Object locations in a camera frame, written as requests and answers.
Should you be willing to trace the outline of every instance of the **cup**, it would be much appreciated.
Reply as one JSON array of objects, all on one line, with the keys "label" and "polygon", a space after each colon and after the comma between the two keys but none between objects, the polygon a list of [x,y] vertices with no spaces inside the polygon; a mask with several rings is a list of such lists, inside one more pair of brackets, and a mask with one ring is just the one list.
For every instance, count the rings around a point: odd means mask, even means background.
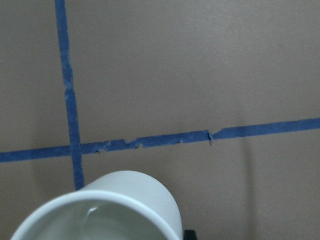
[{"label": "cup", "polygon": [[159,181],[116,171],[34,211],[11,240],[183,240],[180,212]]}]

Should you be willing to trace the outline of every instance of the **white cylindrical object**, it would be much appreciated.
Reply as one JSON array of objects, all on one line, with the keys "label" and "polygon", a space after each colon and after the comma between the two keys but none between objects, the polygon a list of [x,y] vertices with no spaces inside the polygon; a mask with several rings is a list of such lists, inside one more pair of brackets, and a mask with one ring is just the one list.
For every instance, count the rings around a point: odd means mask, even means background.
[{"label": "white cylindrical object", "polygon": [[137,171],[109,173],[33,212],[11,240],[183,240],[173,196]]}]

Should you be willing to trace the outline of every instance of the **blue tape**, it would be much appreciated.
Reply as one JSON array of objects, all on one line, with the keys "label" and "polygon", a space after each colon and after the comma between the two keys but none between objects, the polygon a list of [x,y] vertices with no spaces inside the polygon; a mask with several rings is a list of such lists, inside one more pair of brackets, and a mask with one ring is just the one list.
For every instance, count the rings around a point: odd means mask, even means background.
[{"label": "blue tape", "polygon": [[[142,146],[143,148],[150,148],[158,146],[175,145],[179,143],[193,143],[201,141],[243,138],[314,129],[320,129],[320,118],[275,122],[249,126],[227,127],[223,128],[222,130],[214,134],[210,133],[207,130],[203,130],[184,132],[178,134],[139,137],[130,142],[127,142],[124,139],[119,139],[112,141],[84,143],[80,144],[80,150],[82,154],[94,154],[100,151],[110,152],[137,149],[139,146]],[[70,146],[57,146],[32,150],[2,152],[0,153],[0,163],[63,157],[68,156],[70,154]]]},{"label": "blue tape", "polygon": [[70,151],[73,163],[73,179],[75,189],[84,187],[82,156],[80,151],[80,134],[77,114],[76,95],[73,88],[73,72],[69,58],[69,38],[67,16],[64,0],[55,0],[56,24],[60,48],[63,82],[65,85],[65,104],[69,126]]}]

